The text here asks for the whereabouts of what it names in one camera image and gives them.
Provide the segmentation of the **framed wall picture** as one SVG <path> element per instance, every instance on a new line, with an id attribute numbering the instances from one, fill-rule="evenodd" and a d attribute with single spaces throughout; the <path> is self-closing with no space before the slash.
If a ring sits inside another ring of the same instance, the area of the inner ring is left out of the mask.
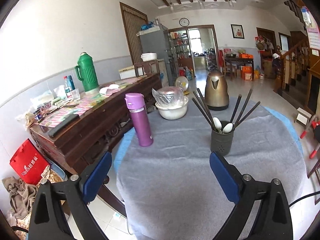
<path id="1" fill-rule="evenodd" d="M 244 30 L 242 25 L 231 24 L 233 38 L 244 39 Z"/>

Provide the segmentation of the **dark wooden side table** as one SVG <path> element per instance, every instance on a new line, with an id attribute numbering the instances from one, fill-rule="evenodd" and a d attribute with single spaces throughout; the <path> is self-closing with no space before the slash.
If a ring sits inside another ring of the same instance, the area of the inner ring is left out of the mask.
<path id="1" fill-rule="evenodd" d="M 246 73 L 251 74 L 251 80 L 254 80 L 254 60 L 252 58 L 225 57 L 224 73 L 229 73 L 231 78 L 237 77 L 237 70 L 240 69 L 240 77 L 244 78 Z"/>

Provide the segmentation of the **dark wooden sideboard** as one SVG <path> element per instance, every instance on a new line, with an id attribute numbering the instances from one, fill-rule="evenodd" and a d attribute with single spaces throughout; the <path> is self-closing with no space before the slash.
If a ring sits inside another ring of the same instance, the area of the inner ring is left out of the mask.
<path id="1" fill-rule="evenodd" d="M 143 94 L 146 107 L 150 107 L 155 104 L 152 90 L 161 86 L 159 74 L 148 75 L 105 98 L 53 138 L 48 135 L 50 128 L 39 124 L 31 126 L 29 133 L 44 156 L 67 175 L 80 174 L 101 152 L 111 151 L 132 128 L 125 94 Z"/>

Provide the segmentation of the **round wall clock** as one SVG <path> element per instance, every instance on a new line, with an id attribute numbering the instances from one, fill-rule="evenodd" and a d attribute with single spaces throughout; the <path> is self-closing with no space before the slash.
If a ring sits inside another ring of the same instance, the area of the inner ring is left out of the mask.
<path id="1" fill-rule="evenodd" d="M 182 26 L 182 27 L 188 27 L 189 24 L 190 24 L 190 21 L 189 21 L 187 18 L 185 18 L 185 17 L 180 18 L 180 20 L 179 20 L 179 25 L 180 25 L 180 26 Z"/>

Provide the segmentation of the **wooden stair railing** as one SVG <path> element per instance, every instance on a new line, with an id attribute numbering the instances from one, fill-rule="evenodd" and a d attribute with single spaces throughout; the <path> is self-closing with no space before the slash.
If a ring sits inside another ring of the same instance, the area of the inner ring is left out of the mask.
<path id="1" fill-rule="evenodd" d="M 274 59 L 276 63 L 276 79 L 273 91 L 282 94 L 289 92 L 290 88 L 302 80 L 310 63 L 309 41 L 305 37 L 283 55 Z"/>

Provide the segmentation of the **blue under cloth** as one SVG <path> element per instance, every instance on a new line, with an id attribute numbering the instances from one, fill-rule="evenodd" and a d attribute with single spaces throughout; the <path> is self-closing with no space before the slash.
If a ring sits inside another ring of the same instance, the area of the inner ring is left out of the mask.
<path id="1" fill-rule="evenodd" d="M 279 113 L 278 111 L 276 111 L 274 109 L 270 109 L 265 106 L 264 106 L 264 109 L 266 111 L 268 111 L 270 114 L 272 114 L 274 117 L 279 119 L 286 126 L 292 139 L 297 144 L 297 147 L 300 150 L 301 154 L 303 154 L 302 144 L 300 142 L 299 136 L 298 136 L 293 124 L 291 123 L 291 121 L 285 115 Z M 124 136 L 119 144 L 115 160 L 113 161 L 115 173 L 118 173 L 121 162 L 122 162 L 123 158 L 125 157 L 127 150 L 129 148 L 129 145 L 131 144 L 131 141 L 132 141 L 133 137 L 135 136 L 135 134 L 136 134 L 136 132 L 135 132 L 134 128 L 129 129 L 129 131 L 124 134 Z"/>

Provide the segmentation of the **white bowl with plastic wrap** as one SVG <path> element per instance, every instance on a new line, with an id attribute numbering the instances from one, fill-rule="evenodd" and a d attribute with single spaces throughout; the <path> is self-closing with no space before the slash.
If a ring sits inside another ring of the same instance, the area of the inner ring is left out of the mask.
<path id="1" fill-rule="evenodd" d="M 184 95 L 182 88 L 167 86 L 159 90 L 152 89 L 152 95 L 164 119 L 177 120 L 185 116 L 189 99 Z"/>

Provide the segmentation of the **grey refrigerator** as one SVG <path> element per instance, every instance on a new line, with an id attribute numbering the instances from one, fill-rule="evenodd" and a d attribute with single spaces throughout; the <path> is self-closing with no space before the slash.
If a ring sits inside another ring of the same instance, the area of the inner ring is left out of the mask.
<path id="1" fill-rule="evenodd" d="M 178 62 L 169 29 L 159 24 L 139 31 L 137 36 L 140 38 L 143 53 L 156 53 L 158 60 L 164 60 L 168 83 L 173 86 L 178 76 Z"/>

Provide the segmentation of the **brown towel on floor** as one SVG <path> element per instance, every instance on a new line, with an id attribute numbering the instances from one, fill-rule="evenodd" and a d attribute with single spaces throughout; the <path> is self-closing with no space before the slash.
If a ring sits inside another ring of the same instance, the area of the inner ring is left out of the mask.
<path id="1" fill-rule="evenodd" d="M 32 212 L 38 187 L 15 177 L 2 179 L 2 184 L 9 193 L 12 214 L 16 219 L 24 219 Z"/>

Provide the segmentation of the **small standing fan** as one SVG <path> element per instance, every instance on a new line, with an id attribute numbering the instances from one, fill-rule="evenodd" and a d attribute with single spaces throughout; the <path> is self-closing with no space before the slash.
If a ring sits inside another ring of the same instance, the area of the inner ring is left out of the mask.
<path id="1" fill-rule="evenodd" d="M 175 86 L 180 87 L 183 89 L 183 94 L 188 95 L 190 92 L 188 90 L 189 88 L 189 81 L 185 76 L 179 76 L 175 81 Z"/>

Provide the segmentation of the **white ceramic spoon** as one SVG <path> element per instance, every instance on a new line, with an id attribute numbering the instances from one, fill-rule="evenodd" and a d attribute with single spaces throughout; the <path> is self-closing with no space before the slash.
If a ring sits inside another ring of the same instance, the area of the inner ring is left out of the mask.
<path id="1" fill-rule="evenodd" d="M 222 130 L 222 132 L 224 134 L 230 133 L 233 129 L 233 123 L 229 122 L 228 124 L 226 124 Z"/>
<path id="2" fill-rule="evenodd" d="M 213 117 L 213 124 L 215 126 L 215 129 L 221 133 L 222 124 L 221 121 L 217 117 Z"/>

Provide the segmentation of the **brown wooden door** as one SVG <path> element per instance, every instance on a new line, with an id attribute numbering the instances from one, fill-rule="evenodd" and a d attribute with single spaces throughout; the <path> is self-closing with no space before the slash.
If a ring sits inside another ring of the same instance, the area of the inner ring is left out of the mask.
<path id="1" fill-rule="evenodd" d="M 131 61 L 133 64 L 139 63 L 142 61 L 140 56 L 143 49 L 137 34 L 141 31 L 141 26 L 148 23 L 148 17 L 143 12 L 121 2 L 120 10 Z"/>

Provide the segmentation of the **red shopping bag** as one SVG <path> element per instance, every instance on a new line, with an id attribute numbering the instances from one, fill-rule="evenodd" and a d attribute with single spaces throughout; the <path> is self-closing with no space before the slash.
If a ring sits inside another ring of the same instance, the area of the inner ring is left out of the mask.
<path id="1" fill-rule="evenodd" d="M 36 185 L 49 165 L 30 139 L 27 139 L 10 159 L 10 166 L 27 184 Z"/>

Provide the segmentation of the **wall calendar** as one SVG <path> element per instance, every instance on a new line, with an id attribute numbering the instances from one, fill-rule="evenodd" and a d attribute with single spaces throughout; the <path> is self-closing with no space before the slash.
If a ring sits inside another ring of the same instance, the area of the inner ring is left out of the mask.
<path id="1" fill-rule="evenodd" d="M 308 33 L 309 46 L 311 49 L 320 49 L 320 36 L 319 36 L 319 28 L 318 25 L 313 18 L 311 12 L 308 10 L 306 6 L 301 8 L 301 12 L 303 15 L 303 20 L 305 23 L 306 31 Z"/>

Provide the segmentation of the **purple thermos bottle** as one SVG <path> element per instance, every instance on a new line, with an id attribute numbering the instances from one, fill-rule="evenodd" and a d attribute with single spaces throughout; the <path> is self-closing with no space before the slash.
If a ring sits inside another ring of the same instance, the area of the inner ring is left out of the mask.
<path id="1" fill-rule="evenodd" d="M 152 145 L 153 137 L 146 111 L 144 95 L 140 93 L 127 93 L 125 94 L 125 102 L 131 115 L 139 145 L 142 147 Z"/>

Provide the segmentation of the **gold electric kettle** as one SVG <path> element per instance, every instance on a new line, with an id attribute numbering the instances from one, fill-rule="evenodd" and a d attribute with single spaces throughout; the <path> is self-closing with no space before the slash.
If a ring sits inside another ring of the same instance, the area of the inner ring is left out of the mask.
<path id="1" fill-rule="evenodd" d="M 204 99 L 208 108 L 214 111 L 222 111 L 229 106 L 227 81 L 216 68 L 207 76 Z"/>

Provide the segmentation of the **white chest freezer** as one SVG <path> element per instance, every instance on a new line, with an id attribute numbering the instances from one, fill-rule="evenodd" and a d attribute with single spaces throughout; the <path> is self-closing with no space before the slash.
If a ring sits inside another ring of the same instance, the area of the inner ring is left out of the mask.
<path id="1" fill-rule="evenodd" d="M 118 72 L 121 79 L 135 77 L 136 74 L 138 74 L 138 76 L 142 76 L 159 73 L 162 87 L 169 86 L 167 69 L 163 59 L 140 62 L 133 66 L 120 69 Z"/>

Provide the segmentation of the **green thermos jug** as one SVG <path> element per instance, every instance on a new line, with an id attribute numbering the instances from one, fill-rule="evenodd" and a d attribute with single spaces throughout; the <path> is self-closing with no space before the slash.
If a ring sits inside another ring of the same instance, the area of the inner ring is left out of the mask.
<path id="1" fill-rule="evenodd" d="M 86 52 L 81 53 L 75 66 L 76 75 L 82 82 L 84 91 L 88 92 L 99 87 L 93 59 Z"/>

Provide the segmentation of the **grey table cloth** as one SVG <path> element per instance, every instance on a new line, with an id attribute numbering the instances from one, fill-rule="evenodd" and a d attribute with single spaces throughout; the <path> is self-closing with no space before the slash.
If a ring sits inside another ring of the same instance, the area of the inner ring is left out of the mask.
<path id="1" fill-rule="evenodd" d="M 234 204 L 215 172 L 225 173 L 210 150 L 209 124 L 190 102 L 187 113 L 165 120 L 148 116 L 153 144 L 141 147 L 135 135 L 116 155 L 117 187 L 137 239 L 212 239 Z M 241 174 L 270 183 L 279 179 L 287 200 L 295 200 L 306 181 L 302 147 L 290 121 L 257 106 L 235 129 L 226 160 Z"/>

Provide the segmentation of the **dark grey utensil holder cup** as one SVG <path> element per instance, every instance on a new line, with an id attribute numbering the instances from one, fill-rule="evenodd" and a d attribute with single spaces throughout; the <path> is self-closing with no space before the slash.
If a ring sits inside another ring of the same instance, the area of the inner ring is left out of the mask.
<path id="1" fill-rule="evenodd" d="M 230 133 L 219 133 L 212 129 L 210 141 L 211 152 L 226 156 L 231 150 L 233 134 L 234 131 L 231 131 Z"/>

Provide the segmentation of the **white rice cooker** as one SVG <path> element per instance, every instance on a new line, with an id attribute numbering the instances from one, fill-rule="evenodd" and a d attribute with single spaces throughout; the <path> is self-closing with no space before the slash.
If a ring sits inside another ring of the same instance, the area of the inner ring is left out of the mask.
<path id="1" fill-rule="evenodd" d="M 143 62 L 153 61 L 157 59 L 156 53 L 143 53 L 141 56 Z"/>

